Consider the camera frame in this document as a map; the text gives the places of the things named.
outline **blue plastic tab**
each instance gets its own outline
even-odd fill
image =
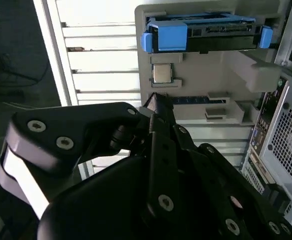
[[[149,26],[158,29],[159,51],[185,51],[188,26],[181,21],[154,21]]]
[[[259,44],[261,49],[268,49],[270,47],[273,33],[274,31],[271,29],[271,27],[263,26]]]
[[[141,36],[141,47],[147,53],[152,53],[152,33],[144,32]]]

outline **metal mesh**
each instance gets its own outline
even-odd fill
[[[292,110],[282,114],[272,145],[273,154],[292,177]]]
[[[247,179],[247,181],[258,190],[259,193],[264,192],[264,187],[261,185],[260,181],[258,180],[258,177],[254,173],[253,169],[249,164],[246,166],[246,171],[244,173],[244,177]]]

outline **black cable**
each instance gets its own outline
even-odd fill
[[[21,78],[24,78],[24,79],[27,79],[27,80],[34,81],[34,83],[32,83],[32,84],[25,84],[25,85],[4,85],[4,84],[0,84],[0,88],[23,88],[23,87],[31,87],[31,86],[34,86],[34,85],[38,84],[39,82],[41,82],[43,80],[43,78],[45,77],[48,69],[49,69],[49,60],[47,61],[45,70],[43,71],[43,73],[42,73],[42,75],[41,75],[41,77],[39,79],[36,79],[36,78],[33,78],[33,77],[29,77],[29,76],[25,76],[25,75],[19,74],[19,73],[14,74],[17,77],[21,77]]]

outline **screw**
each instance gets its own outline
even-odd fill
[[[282,107],[284,108],[284,110],[288,110],[290,107],[290,104],[288,102],[285,102]]]
[[[212,154],[215,152],[214,149],[213,149],[212,147],[210,147],[210,146],[207,147],[207,150],[208,150],[209,152],[211,152]]]
[[[291,235],[291,232],[290,232],[289,228],[288,228],[286,225],[284,225],[284,224],[282,223],[281,226],[282,226],[282,228],[285,230],[285,232],[286,232],[288,235]]]
[[[183,126],[179,126],[179,130],[180,132],[182,132],[183,134],[187,133],[187,130],[183,127]]]
[[[278,228],[278,226],[274,222],[270,221],[269,226],[270,226],[271,230],[274,231],[275,234],[278,234],[278,235],[280,234],[280,229]]]
[[[136,112],[133,109],[128,108],[127,111],[132,115],[136,115]]]
[[[282,62],[281,62],[281,66],[285,67],[285,66],[287,66],[287,65],[288,65],[288,62],[287,62],[287,61],[282,61]]]
[[[61,136],[57,138],[56,145],[61,149],[70,150],[74,147],[74,142],[66,136]]]
[[[158,197],[159,205],[166,211],[171,212],[174,209],[174,202],[167,195],[160,195]]]
[[[226,225],[228,230],[232,232],[234,235],[238,236],[240,234],[240,228],[232,219],[230,218],[226,219]]]
[[[27,127],[32,132],[41,133],[46,130],[46,125],[42,121],[31,120],[27,123]]]

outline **circuit board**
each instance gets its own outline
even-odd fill
[[[286,79],[284,79],[283,77],[280,78],[277,90],[267,93],[265,102],[261,108],[260,117],[251,139],[251,145],[258,155],[260,154],[261,148],[264,144],[270,123],[275,114],[279,99],[284,90],[286,82]]]

